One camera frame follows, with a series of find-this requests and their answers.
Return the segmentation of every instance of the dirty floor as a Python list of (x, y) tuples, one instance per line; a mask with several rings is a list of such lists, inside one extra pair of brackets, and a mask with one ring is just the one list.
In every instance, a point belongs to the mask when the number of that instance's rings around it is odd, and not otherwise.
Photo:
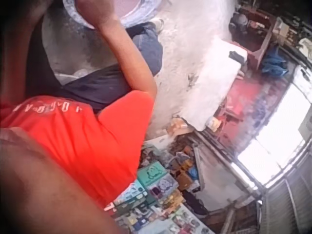
[[(158, 95), (147, 139), (163, 135), (171, 117), (181, 110), (188, 77), (200, 73), (204, 59), (214, 59), (205, 56), (214, 37), (231, 39), (228, 23), (234, 6), (235, 0), (165, 0), (158, 14), (165, 21), (159, 36), (163, 66), (155, 77)], [(85, 75), (116, 63), (98, 35), (78, 25), (62, 8), (51, 10), (45, 18), (43, 41), (56, 73), (73, 75), (84, 69), (80, 75)]]

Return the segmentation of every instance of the sleeve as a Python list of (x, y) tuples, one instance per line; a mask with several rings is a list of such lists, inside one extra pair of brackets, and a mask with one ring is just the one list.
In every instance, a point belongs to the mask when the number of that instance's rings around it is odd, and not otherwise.
[(153, 106), (154, 100), (149, 94), (131, 91), (106, 107), (98, 120), (128, 153), (135, 153), (132, 150), (140, 149), (144, 142)]

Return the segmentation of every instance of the sneaker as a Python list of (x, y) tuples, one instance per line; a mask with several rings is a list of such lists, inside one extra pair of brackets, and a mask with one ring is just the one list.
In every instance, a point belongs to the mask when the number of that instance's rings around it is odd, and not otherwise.
[(156, 33), (159, 35), (164, 29), (165, 21), (161, 18), (153, 18), (150, 20), (150, 22), (155, 25)]

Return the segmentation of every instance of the red t-shirt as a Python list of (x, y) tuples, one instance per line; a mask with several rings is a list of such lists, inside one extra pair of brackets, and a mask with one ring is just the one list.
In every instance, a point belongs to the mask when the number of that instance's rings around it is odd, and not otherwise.
[(132, 91), (96, 116), (87, 104), (38, 96), (2, 105), (1, 127), (25, 130), (105, 207), (137, 177), (153, 104), (147, 93)]

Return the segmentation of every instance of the jeans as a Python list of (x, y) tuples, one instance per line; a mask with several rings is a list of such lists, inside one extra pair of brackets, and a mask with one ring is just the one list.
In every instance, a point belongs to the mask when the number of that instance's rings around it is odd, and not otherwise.
[[(91, 105), (98, 113), (131, 91), (118, 64), (92, 72), (65, 85), (56, 79), (42, 44), (42, 19), (30, 41), (26, 69), (26, 97), (49, 95)], [(151, 22), (127, 28), (127, 33), (142, 53), (153, 76), (162, 66), (162, 46)]]

